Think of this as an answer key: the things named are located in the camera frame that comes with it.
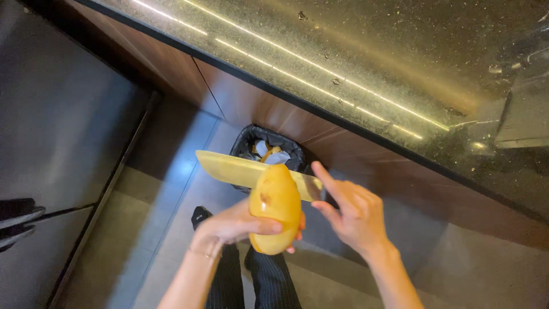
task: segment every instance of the floor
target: floor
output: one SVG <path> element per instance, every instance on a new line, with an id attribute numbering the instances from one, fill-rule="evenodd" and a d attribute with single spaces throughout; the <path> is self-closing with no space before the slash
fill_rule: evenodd
<path id="1" fill-rule="evenodd" d="M 195 150 L 228 153 L 242 128 L 176 100 L 157 106 L 61 296 L 59 308 L 155 308 L 192 238 L 195 206 L 245 195 L 207 175 Z M 344 179 L 337 171 L 336 178 Z M 388 235 L 427 308 L 545 308 L 549 252 L 495 239 L 384 199 Z M 381 308 L 366 264 L 306 202 L 304 240 L 286 255 L 303 308 Z M 249 245 L 238 244 L 241 260 Z M 253 308 L 249 273 L 242 279 Z"/>

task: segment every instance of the pinstriped pants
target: pinstriped pants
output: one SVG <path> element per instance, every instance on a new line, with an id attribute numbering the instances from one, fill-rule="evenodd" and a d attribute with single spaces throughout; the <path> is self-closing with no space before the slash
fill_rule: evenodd
<path id="1" fill-rule="evenodd" d="M 282 254 L 264 255 L 252 246 L 244 265 L 254 282 L 255 309 L 301 309 L 298 295 Z M 236 245 L 223 248 L 206 309 L 244 309 L 244 290 Z"/>

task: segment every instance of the mango peel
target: mango peel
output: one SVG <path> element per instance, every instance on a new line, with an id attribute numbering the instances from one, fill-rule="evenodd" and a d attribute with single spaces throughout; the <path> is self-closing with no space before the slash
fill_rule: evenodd
<path id="1" fill-rule="evenodd" d="M 272 165 L 263 171 L 250 193 L 250 214 L 278 220 L 283 227 L 277 235 L 250 233 L 255 251 L 275 255 L 292 243 L 299 229 L 301 198 L 286 165 Z"/>

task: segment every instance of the stainless steel appliance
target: stainless steel appliance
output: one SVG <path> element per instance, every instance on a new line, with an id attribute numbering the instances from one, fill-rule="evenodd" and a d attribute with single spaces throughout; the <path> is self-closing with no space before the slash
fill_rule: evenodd
<path id="1" fill-rule="evenodd" d="M 0 1 L 0 308 L 46 307 L 151 98 Z"/>

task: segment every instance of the trash can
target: trash can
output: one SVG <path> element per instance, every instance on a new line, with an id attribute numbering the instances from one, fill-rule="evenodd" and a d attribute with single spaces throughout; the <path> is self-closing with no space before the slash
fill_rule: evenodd
<path id="1" fill-rule="evenodd" d="M 255 124 L 246 126 L 242 132 L 240 132 L 229 155 L 255 160 L 253 148 L 255 141 L 257 140 L 264 140 L 272 147 L 279 146 L 282 151 L 286 151 L 286 153 L 290 155 L 290 159 L 285 163 L 289 170 L 306 174 L 309 172 L 311 162 L 315 160 L 313 155 L 299 143 L 280 133 L 262 128 Z M 250 193 L 250 188 L 248 187 L 233 186 L 239 191 Z"/>

